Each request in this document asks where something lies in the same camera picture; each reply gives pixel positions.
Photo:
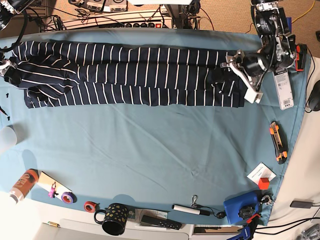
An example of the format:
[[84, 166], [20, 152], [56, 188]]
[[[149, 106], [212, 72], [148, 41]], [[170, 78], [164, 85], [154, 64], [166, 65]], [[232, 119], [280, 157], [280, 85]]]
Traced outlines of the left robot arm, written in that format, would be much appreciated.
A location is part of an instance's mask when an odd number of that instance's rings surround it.
[[244, 98], [259, 103], [261, 86], [267, 72], [287, 69], [297, 59], [296, 36], [291, 33], [285, 11], [277, 0], [252, 0], [251, 18], [261, 41], [257, 52], [237, 50], [227, 55], [221, 68], [231, 70], [247, 87]]

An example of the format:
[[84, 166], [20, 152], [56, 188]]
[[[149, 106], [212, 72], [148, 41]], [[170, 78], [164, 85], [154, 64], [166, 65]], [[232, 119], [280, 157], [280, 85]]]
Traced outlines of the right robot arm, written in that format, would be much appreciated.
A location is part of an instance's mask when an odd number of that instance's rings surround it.
[[23, 35], [25, 34], [28, 25], [27, 7], [33, 2], [33, 0], [1, 0], [0, 1], [0, 30], [4, 30], [9, 24], [10, 20], [23, 14], [23, 26], [17, 40], [12, 43], [11, 47], [5, 47], [0, 49], [0, 76], [4, 78], [4, 81], [17, 86], [21, 83], [21, 77], [18, 74], [17, 64], [14, 62], [14, 58], [5, 58], [5, 53], [11, 52], [17, 46], [19, 46]]

